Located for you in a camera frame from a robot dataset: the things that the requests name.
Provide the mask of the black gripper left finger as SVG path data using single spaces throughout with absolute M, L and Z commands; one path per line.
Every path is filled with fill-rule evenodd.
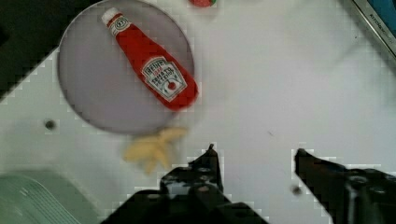
M 269 224 L 223 193 L 219 155 L 208 149 L 164 175 L 157 189 L 136 192 L 100 224 Z

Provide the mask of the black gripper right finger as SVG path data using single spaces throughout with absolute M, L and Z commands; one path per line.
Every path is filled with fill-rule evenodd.
M 368 168 L 348 169 L 300 148 L 294 173 L 332 218 L 333 224 L 396 224 L 393 175 Z

